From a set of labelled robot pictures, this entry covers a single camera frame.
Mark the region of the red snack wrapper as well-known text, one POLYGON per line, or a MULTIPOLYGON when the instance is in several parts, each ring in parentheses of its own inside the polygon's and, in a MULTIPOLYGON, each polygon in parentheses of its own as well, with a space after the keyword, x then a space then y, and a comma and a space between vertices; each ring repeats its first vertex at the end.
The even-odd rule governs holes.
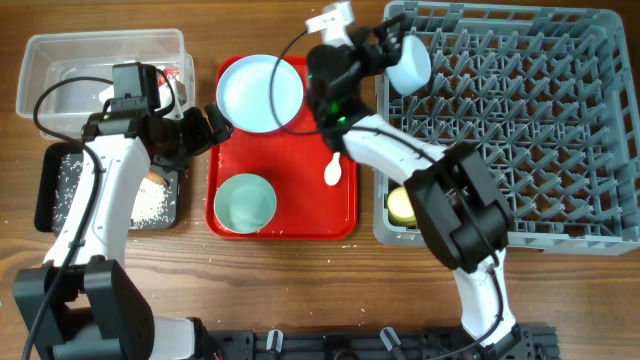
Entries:
POLYGON ((178 69, 164 68, 161 69, 162 75, 158 76, 159 92, 162 96, 170 96, 169 90, 172 89, 175 95, 180 92, 178 69))

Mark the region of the light blue rice bowl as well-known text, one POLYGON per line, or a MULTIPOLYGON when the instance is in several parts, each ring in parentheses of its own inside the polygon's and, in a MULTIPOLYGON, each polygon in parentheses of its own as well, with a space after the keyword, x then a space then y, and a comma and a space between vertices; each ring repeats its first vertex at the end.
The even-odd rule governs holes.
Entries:
POLYGON ((399 61, 385 69, 385 75, 396 92, 410 95, 429 82, 431 60, 423 42, 415 35, 406 35, 402 40, 399 61))

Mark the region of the brown bread stick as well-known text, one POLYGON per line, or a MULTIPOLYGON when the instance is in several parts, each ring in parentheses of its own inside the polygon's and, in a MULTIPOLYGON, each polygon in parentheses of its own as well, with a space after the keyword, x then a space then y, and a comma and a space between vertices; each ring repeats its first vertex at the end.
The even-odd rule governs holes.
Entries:
POLYGON ((168 185, 168 181, 163 176, 152 170, 145 175, 145 178, 159 186, 166 187, 168 185))

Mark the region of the white napkin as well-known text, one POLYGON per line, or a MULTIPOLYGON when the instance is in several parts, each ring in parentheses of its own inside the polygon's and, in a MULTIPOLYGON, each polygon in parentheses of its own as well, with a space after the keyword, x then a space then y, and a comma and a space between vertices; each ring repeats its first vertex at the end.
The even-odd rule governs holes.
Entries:
POLYGON ((105 104, 109 99, 114 97, 114 86, 110 85, 105 90, 99 93, 98 98, 102 104, 105 104))

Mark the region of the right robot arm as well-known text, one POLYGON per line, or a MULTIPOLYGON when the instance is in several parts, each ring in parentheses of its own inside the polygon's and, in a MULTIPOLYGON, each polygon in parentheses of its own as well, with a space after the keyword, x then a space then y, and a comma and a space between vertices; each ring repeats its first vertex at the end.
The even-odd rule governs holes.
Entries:
POLYGON ((385 74, 406 96, 429 82, 432 66, 404 16, 349 31, 353 20, 349 5, 336 3, 305 23, 322 37, 307 55, 317 131, 331 151, 404 187, 427 247, 454 273, 463 329, 485 356, 499 358, 516 343, 503 268, 513 214, 474 146, 416 139, 362 101, 363 78, 385 74))

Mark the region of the yellow plastic cup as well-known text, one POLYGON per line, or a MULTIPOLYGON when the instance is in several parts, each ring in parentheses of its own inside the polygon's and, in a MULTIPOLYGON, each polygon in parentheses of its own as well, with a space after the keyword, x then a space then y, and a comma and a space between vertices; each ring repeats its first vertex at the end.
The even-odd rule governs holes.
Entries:
POLYGON ((397 226, 415 226, 416 216, 405 187, 393 189, 387 197, 387 210, 390 222, 397 226))

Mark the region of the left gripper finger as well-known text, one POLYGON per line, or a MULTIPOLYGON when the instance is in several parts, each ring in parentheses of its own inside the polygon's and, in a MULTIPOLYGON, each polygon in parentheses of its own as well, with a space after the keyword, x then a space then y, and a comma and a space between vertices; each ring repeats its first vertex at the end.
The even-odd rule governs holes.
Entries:
POLYGON ((216 126, 222 126, 223 124, 228 126, 227 119, 222 115, 216 104, 208 104, 204 107, 204 110, 208 118, 208 123, 210 125, 212 135, 213 130, 216 126))
POLYGON ((216 126, 213 130, 213 135, 212 135, 213 147, 219 146, 220 144, 229 140, 233 133, 234 133, 233 125, 227 126, 223 124, 222 126, 216 126))

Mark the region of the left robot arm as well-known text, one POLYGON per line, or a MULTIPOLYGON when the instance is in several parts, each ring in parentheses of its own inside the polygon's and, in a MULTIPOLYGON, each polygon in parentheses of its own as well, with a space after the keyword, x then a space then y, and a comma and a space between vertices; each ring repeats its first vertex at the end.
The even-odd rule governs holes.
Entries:
POLYGON ((220 359, 196 317, 157 317, 124 269, 135 198, 150 167, 179 171, 234 131, 215 105, 170 118, 166 75, 133 62, 113 68, 114 94, 79 138, 83 167, 66 221, 41 266, 17 274, 14 298, 28 327, 25 357, 220 359))

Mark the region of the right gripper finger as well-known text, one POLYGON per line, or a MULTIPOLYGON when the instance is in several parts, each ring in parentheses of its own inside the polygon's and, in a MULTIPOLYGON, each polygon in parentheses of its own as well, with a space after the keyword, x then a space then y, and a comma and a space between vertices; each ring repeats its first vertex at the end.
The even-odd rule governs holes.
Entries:
POLYGON ((387 38, 390 34, 390 29, 395 25, 402 25, 406 16, 404 14, 396 15, 388 20, 384 20, 379 25, 372 28, 373 34, 377 38, 387 38))
POLYGON ((376 28, 378 55, 374 63, 379 68, 395 66, 402 56, 403 32, 390 32, 387 28, 376 28))

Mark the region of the mint green bowl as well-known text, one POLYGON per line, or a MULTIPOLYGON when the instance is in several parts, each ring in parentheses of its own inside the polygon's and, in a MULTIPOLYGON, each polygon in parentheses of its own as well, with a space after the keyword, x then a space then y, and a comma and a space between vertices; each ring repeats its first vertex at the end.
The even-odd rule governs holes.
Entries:
POLYGON ((263 177, 243 173, 227 179, 214 197, 216 220, 234 234, 251 234, 262 230, 274 218, 277 196, 263 177))

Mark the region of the white rice pile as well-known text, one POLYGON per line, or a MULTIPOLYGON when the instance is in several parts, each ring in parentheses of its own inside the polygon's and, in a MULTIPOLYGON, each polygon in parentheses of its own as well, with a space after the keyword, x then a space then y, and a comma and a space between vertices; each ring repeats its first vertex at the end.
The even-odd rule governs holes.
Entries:
MULTIPOLYGON (((81 154, 65 154, 60 161, 53 190, 51 229, 58 234, 69 213, 83 168, 81 154)), ((172 227, 177 218, 180 179, 175 171, 166 172, 156 165, 151 170, 163 176, 166 187, 144 178, 137 192, 132 210, 131 230, 161 230, 172 227)))

